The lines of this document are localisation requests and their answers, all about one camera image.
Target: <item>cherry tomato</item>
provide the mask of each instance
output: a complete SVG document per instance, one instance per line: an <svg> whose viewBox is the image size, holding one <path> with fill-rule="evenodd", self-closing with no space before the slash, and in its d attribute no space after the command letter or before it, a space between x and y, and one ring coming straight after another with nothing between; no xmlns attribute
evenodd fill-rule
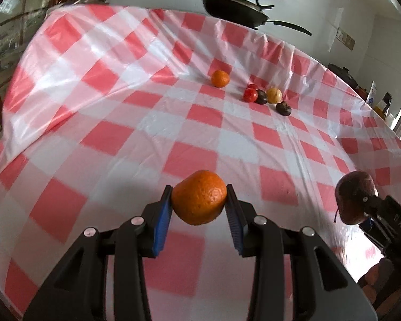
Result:
<svg viewBox="0 0 401 321"><path fill-rule="evenodd" d="M254 83L251 83L251 84L247 85L247 89L248 88L253 88L255 90L259 89L258 85L254 84Z"/></svg>
<svg viewBox="0 0 401 321"><path fill-rule="evenodd" d="M244 91L244 101L254 102L258 98L258 93L254 88L248 88Z"/></svg>

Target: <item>checkered tablecloth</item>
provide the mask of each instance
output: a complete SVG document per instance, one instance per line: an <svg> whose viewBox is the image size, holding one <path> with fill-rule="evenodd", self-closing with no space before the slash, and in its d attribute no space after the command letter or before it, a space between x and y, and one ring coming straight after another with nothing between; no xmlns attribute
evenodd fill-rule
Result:
<svg viewBox="0 0 401 321"><path fill-rule="evenodd" d="M210 85L217 69L230 74L224 89ZM250 82L280 88L292 115L243 102ZM362 169L401 203L401 142L343 81L285 42L202 15L55 10L3 118L0 294L17 313L86 227L118 227L195 170L282 227L314 227L354 278L379 255L356 227L332 223L336 183ZM224 213L200 227L173 216L161 256L145 260L153 318L245 320L253 269Z"/></svg>

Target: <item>frying pan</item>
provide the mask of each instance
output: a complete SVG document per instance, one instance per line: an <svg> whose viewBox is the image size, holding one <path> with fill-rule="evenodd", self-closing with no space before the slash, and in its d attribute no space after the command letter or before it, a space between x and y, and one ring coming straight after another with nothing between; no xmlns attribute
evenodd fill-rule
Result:
<svg viewBox="0 0 401 321"><path fill-rule="evenodd" d="M248 0L202 0L202 2L209 15L244 25L251 29L256 29L258 26L270 22L274 25L281 25L312 36L311 32L299 25L279 20L269 20L269 17L262 11L272 9L274 5L262 6L259 0L255 0L255 3Z"/></svg>

